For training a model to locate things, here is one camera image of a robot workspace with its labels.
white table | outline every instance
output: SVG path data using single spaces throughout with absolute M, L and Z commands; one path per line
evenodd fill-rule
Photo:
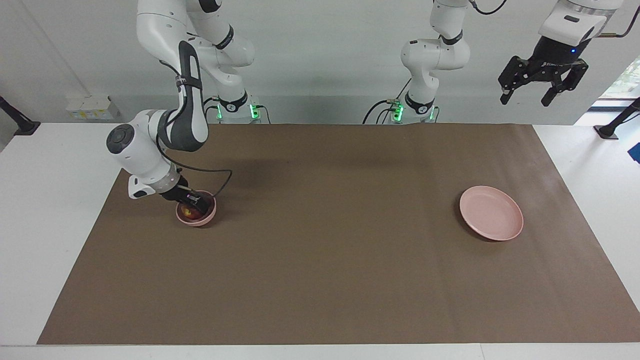
M 113 125 L 42 124 L 0 154 L 0 359 L 640 359 L 634 344 L 35 346 L 119 172 Z M 590 127 L 536 126 L 636 306 L 640 165 Z

brown mat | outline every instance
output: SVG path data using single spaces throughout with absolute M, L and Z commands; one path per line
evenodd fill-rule
M 175 156 L 236 171 L 214 222 L 129 200 L 121 173 L 39 344 L 640 341 L 531 126 L 213 126 Z M 518 239 L 463 223 L 458 200 L 478 184 L 520 204 Z

blue object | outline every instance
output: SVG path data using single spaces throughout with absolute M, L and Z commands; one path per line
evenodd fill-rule
M 640 163 L 640 143 L 629 150 L 629 155 L 631 155 L 634 160 Z

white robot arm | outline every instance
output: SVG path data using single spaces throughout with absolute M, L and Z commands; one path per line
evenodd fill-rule
M 580 55 L 623 3 L 624 0 L 559 0 L 540 28 L 541 38 L 533 55 L 527 60 L 512 57 L 500 75 L 502 103 L 507 105 L 517 88 L 533 81 L 551 83 L 542 98 L 544 106 L 549 106 L 557 94 L 574 90 L 589 69 Z
M 428 116 L 440 82 L 433 70 L 462 69 L 471 51 L 463 38 L 462 24 L 468 0 L 435 0 L 431 11 L 431 27 L 438 39 L 409 41 L 402 49 L 402 63 L 411 72 L 411 87 L 402 98 L 402 123 L 420 122 Z
M 251 110 L 242 79 L 230 68 L 250 65 L 255 50 L 220 19 L 220 6 L 219 0 L 138 1 L 138 40 L 174 71 L 179 107 L 141 111 L 130 123 L 109 134 L 107 148 L 132 174 L 132 199 L 160 193 L 201 214 L 211 205 L 211 201 L 188 188 L 188 182 L 164 155 L 164 149 L 193 152 L 207 140 L 200 68 L 216 81 L 218 99 L 228 113 Z M 188 19 L 198 34 L 187 32 Z M 248 113 L 240 116 L 251 117 Z

pink bowl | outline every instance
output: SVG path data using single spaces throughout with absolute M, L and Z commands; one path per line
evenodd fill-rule
M 495 241 L 515 239 L 524 228 L 524 217 L 516 202 L 490 186 L 474 186 L 462 194 L 460 211 L 469 227 Z
M 191 220 L 189 218 L 186 218 L 180 211 L 180 206 L 182 204 L 178 203 L 177 206 L 175 207 L 175 216 L 178 218 L 178 220 L 180 220 L 180 222 L 182 222 L 183 224 L 191 227 L 200 227 L 200 226 L 207 225 L 216 215 L 216 210 L 218 208 L 217 207 L 218 202 L 216 201 L 216 198 L 213 197 L 212 193 L 205 190 L 198 190 L 197 192 L 204 194 L 206 196 L 209 196 L 213 200 L 213 202 L 211 203 L 211 206 L 209 206 L 209 210 L 204 215 L 204 217 L 202 217 L 200 220 Z

